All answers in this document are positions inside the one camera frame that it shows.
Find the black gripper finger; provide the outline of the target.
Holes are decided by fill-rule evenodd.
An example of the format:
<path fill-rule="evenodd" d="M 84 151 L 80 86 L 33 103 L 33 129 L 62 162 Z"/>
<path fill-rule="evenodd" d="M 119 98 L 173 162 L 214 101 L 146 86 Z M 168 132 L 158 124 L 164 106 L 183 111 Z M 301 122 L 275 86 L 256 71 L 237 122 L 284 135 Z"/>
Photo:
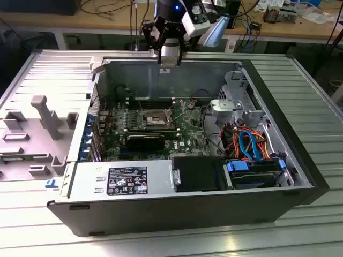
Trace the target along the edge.
<path fill-rule="evenodd" d="M 184 37 L 178 38 L 178 59 L 177 59 L 177 65 L 181 65 L 183 54 L 185 53 L 186 47 L 185 47 L 185 41 Z"/>
<path fill-rule="evenodd" d="M 161 64 L 162 32 L 160 32 L 153 21 L 145 21 L 141 27 L 149 50 L 153 50 Z"/>

